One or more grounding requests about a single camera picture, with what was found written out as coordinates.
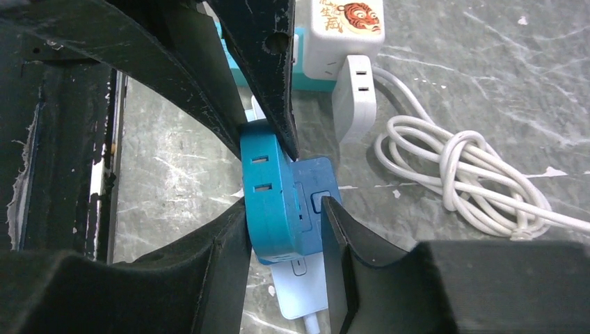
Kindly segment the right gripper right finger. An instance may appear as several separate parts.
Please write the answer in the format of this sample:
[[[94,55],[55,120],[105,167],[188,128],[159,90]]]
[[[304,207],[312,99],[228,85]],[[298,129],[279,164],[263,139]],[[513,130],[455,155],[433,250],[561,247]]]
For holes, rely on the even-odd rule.
[[[404,251],[325,197],[333,333],[588,333],[589,247],[423,241]]]

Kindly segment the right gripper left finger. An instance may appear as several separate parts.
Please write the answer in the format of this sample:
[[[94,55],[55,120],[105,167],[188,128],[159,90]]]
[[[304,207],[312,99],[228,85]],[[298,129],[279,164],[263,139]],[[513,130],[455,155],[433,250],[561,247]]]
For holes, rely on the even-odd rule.
[[[238,333],[251,245],[243,200],[134,262],[1,253],[2,333]]]

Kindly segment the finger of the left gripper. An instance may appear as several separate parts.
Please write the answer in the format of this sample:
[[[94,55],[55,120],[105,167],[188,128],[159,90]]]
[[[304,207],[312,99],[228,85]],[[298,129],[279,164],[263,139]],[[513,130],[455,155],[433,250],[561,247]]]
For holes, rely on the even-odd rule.
[[[167,1],[2,1],[1,23],[123,72],[239,155],[246,118],[211,17]]]
[[[282,149],[300,155],[292,109],[294,1],[208,1]]]

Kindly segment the teal power strip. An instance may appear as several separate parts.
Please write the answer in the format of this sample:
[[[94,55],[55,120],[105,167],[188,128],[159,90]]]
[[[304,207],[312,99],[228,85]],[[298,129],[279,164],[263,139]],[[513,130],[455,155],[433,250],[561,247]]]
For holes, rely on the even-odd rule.
[[[303,73],[304,37],[305,29],[297,29],[294,87],[332,94],[337,79],[311,79]],[[387,170],[437,193],[446,210],[487,235],[529,240],[551,227],[589,231],[587,221],[554,212],[543,193],[479,132],[443,129],[395,74],[373,65],[372,73],[397,87],[413,109],[412,115],[391,117],[374,142],[376,157]]]

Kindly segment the white cube socket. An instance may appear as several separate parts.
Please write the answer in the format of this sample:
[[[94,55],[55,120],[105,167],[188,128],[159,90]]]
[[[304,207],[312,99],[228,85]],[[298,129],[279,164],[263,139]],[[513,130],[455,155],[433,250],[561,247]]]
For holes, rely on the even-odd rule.
[[[305,27],[303,73],[335,80],[348,55],[374,59],[385,41],[384,1],[313,0]]]

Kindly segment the white adapter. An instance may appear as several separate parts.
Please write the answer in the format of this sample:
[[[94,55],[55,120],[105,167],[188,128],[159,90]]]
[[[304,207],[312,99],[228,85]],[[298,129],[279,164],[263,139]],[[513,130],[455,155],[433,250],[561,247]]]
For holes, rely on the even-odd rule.
[[[336,139],[340,144],[357,143],[374,126],[376,93],[370,58],[348,55],[331,95]]]

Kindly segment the white blue charger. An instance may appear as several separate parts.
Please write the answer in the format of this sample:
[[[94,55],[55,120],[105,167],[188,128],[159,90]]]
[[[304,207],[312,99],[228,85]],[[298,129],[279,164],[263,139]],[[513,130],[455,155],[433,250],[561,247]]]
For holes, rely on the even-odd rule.
[[[296,217],[291,159],[266,120],[241,128],[241,165],[246,222],[259,261],[274,264],[299,256],[292,220]]]

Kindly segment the blue cube adapter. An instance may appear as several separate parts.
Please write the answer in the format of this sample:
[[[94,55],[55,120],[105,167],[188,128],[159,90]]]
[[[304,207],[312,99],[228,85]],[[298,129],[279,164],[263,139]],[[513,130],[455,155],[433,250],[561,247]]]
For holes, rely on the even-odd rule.
[[[338,202],[342,199],[335,171],[328,157],[295,161],[292,172],[299,203],[299,253],[308,256],[322,251],[321,199],[324,196],[333,197]]]

